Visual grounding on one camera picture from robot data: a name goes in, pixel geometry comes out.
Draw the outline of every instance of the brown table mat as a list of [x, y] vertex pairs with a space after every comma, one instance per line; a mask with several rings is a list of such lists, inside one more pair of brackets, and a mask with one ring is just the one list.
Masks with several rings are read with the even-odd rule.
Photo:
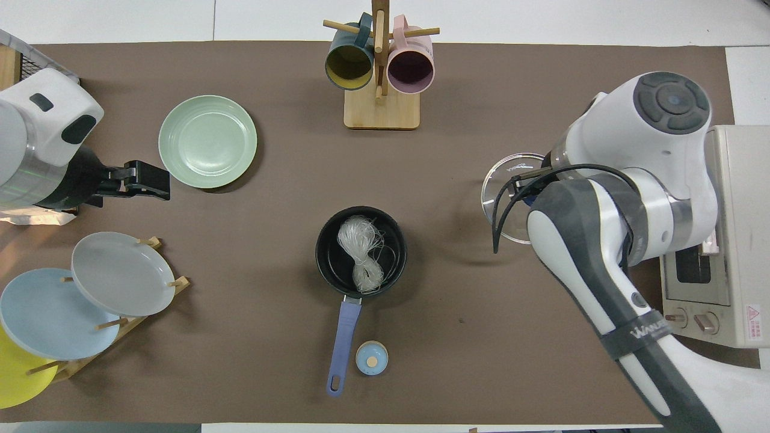
[[[47, 45], [105, 109], [87, 140], [100, 159], [161, 166], [157, 136], [189, 97], [236, 100], [259, 148], [215, 191], [172, 180], [172, 200], [109, 200], [64, 227], [0, 227], [0, 287], [69, 267], [75, 243], [113, 230], [156, 235], [193, 286], [72, 379], [0, 421], [270, 421], [621, 424], [655, 418], [530, 247], [491, 253], [480, 186], [517, 152], [546, 153], [599, 91], [670, 70], [733, 123], [721, 48], [437, 44], [437, 76], [413, 132], [351, 131], [326, 80], [326, 42]], [[353, 341], [381, 341], [387, 370], [326, 375], [341, 295], [313, 248], [327, 218], [388, 212], [409, 247], [397, 285], [365, 300]], [[657, 267], [642, 290], [659, 292]]]

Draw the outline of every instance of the pink mug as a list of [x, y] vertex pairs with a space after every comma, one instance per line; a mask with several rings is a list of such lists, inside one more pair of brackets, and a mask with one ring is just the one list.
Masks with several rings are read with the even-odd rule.
[[420, 93], [434, 80], [433, 43], [430, 36], [406, 38], [403, 33], [419, 30], [398, 15], [393, 26], [393, 43], [387, 59], [387, 80], [402, 93]]

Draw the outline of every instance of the blue lid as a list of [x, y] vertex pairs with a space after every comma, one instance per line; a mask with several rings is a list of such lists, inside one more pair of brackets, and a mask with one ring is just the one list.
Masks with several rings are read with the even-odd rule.
[[369, 376], [380, 374], [387, 367], [387, 350], [379, 341], [367, 341], [356, 351], [356, 365]]

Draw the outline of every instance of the white table surface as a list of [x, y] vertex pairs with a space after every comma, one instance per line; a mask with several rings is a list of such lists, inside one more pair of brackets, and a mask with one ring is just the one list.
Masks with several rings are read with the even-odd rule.
[[[0, 0], [0, 29], [31, 44], [320, 40], [367, 0]], [[735, 124], [770, 124], [770, 7], [760, 0], [393, 0], [391, 15], [441, 27], [434, 42], [724, 46]], [[770, 351], [760, 353], [770, 365]], [[211, 424], [205, 433], [554, 431], [560, 425]], [[613, 428], [619, 426], [592, 426]], [[651, 427], [635, 425], [633, 427]], [[0, 425], [13, 431], [14, 425]]]

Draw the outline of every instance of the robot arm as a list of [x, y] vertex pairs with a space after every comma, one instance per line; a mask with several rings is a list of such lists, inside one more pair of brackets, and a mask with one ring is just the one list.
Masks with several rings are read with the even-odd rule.
[[770, 425], [770, 374], [679, 344], [621, 269], [696, 245], [713, 230], [716, 199], [703, 157], [709, 109], [698, 85], [670, 72], [600, 94], [548, 159], [553, 169], [594, 164], [622, 176], [585, 168], [559, 173], [560, 181], [537, 195], [527, 232], [669, 431], [763, 431]]
[[549, 185], [527, 219], [535, 253], [669, 431], [763, 431], [770, 375], [682, 346], [618, 266], [627, 228], [615, 192], [591, 179]]
[[101, 206], [104, 196], [169, 200], [165, 170], [136, 160], [105, 166], [82, 145], [103, 115], [71, 76], [54, 68], [0, 91], [0, 212], [26, 223], [22, 217], [39, 216], [38, 208]]

